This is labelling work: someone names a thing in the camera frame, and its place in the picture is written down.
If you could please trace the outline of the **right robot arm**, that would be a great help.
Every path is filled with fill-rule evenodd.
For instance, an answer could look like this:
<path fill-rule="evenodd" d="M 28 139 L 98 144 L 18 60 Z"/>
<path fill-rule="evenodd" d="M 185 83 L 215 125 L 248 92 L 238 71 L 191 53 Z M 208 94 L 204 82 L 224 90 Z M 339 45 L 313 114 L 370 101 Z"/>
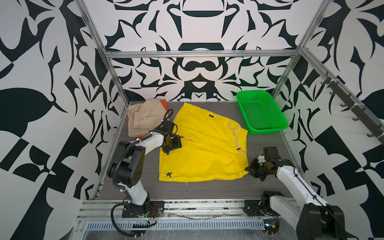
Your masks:
<path fill-rule="evenodd" d="M 280 180 L 295 199 L 292 203 L 281 192 L 265 191 L 259 202 L 246 200 L 244 213 L 249 217 L 270 216 L 275 223 L 266 224 L 266 232 L 275 234 L 282 217 L 295 231 L 299 240 L 346 240 L 343 211 L 320 197 L 301 177 L 290 160 L 281 158 L 276 147 L 266 147 L 245 170 L 264 181 L 268 175 Z"/>

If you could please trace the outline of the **beige shorts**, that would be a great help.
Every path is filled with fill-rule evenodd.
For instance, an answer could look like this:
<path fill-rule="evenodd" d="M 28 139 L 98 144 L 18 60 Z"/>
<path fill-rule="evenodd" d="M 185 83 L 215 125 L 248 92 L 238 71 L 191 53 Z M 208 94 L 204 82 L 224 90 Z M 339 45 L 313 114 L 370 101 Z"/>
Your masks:
<path fill-rule="evenodd" d="M 131 138 L 140 138 L 150 133 L 163 120 L 166 108 L 159 99 L 128 107 L 128 134 Z"/>

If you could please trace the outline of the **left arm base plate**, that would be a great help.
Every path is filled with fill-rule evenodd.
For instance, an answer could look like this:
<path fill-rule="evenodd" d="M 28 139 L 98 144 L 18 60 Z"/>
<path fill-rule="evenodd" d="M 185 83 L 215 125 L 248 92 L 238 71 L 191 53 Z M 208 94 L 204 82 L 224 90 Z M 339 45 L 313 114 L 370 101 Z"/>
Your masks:
<path fill-rule="evenodd" d="M 146 201 L 142 206 L 128 203 L 123 208 L 123 218 L 155 218 L 163 214 L 164 201 Z"/>

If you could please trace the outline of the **orange shorts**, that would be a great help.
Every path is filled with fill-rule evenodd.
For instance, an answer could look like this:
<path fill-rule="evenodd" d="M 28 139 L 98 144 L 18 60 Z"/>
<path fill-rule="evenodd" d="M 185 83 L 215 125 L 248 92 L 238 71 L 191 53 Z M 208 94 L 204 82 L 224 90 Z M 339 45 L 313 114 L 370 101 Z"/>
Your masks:
<path fill-rule="evenodd" d="M 166 100 L 160 100 L 165 110 L 168 110 L 167 101 Z"/>

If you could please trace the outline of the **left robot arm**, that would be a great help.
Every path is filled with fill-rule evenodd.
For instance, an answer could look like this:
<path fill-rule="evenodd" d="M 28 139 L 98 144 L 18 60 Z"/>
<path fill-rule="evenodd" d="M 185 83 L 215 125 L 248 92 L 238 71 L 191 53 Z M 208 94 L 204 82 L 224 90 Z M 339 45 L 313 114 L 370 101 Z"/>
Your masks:
<path fill-rule="evenodd" d="M 132 142 L 121 141 L 112 157 L 107 176 L 116 189 L 123 192 L 135 207 L 148 207 L 149 194 L 144 189 L 143 174 L 146 154 L 161 148 L 163 153 L 182 148 L 178 126 L 168 120 L 150 130 L 149 134 Z"/>

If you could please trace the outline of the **yellow shorts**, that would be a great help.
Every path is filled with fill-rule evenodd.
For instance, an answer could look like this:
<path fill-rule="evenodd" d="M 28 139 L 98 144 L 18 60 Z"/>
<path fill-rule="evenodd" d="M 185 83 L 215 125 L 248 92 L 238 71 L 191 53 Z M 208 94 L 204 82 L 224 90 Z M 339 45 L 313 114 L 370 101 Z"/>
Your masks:
<path fill-rule="evenodd" d="M 160 181 L 231 181 L 248 174 L 248 131 L 239 123 L 188 103 L 174 123 L 182 147 L 169 154 L 160 152 Z"/>

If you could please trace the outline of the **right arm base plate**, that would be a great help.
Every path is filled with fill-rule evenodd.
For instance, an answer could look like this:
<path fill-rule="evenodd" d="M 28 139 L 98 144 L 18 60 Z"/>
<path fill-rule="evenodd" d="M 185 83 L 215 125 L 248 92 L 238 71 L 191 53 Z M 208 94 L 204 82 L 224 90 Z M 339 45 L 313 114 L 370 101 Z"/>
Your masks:
<path fill-rule="evenodd" d="M 264 200 L 245 200 L 243 211 L 248 217 L 272 216 L 279 214 L 272 210 L 269 201 Z"/>

